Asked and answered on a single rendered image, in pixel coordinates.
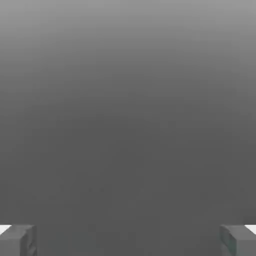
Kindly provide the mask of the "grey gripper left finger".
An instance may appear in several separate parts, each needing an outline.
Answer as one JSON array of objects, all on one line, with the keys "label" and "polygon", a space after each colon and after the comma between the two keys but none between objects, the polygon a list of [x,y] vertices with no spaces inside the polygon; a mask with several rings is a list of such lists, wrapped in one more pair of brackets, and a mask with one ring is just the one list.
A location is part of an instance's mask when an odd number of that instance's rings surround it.
[{"label": "grey gripper left finger", "polygon": [[0,224],[0,256],[38,256],[37,226]]}]

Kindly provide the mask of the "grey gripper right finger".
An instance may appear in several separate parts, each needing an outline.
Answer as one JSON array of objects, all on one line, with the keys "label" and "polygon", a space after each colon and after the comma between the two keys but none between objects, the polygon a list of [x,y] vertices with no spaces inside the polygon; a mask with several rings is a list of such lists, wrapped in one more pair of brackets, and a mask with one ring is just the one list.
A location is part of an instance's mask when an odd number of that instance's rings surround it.
[{"label": "grey gripper right finger", "polygon": [[256,224],[221,225],[221,256],[256,256]]}]

